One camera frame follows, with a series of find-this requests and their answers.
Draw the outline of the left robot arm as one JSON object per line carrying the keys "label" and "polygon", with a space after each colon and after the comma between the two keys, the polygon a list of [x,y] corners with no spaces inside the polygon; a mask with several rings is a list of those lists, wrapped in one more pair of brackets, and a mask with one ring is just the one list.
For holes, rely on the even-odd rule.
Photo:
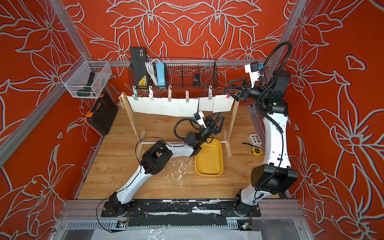
{"label": "left robot arm", "polygon": [[[129,203],[141,186],[152,176],[160,173],[169,160],[178,157],[194,157],[202,150],[204,143],[211,143],[214,136],[221,133],[225,116],[221,113],[213,113],[207,117],[199,111],[193,118],[183,118],[174,126],[174,135],[182,140],[181,144],[170,144],[163,138],[158,137],[140,159],[139,167],[133,176],[121,187],[108,197],[103,206],[102,217],[118,217],[124,215],[129,208]],[[179,136],[178,126],[183,122],[189,122],[196,132],[189,132],[186,136]]]}

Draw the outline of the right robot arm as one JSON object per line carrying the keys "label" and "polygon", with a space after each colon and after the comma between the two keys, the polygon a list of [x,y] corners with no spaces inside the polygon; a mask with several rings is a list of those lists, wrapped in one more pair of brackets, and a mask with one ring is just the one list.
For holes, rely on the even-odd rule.
{"label": "right robot arm", "polygon": [[284,41],[272,52],[283,47],[288,50],[278,69],[268,79],[268,84],[261,86],[255,83],[262,80],[265,68],[253,62],[245,66],[250,83],[246,78],[232,80],[225,88],[225,92],[237,102],[254,101],[256,110],[263,116],[266,135],[263,164],[253,168],[250,185],[235,196],[233,209],[239,215],[251,212],[262,199],[285,192],[298,179],[297,171],[291,168],[287,151],[289,107],[284,99],[291,74],[283,67],[291,55],[293,44]]}

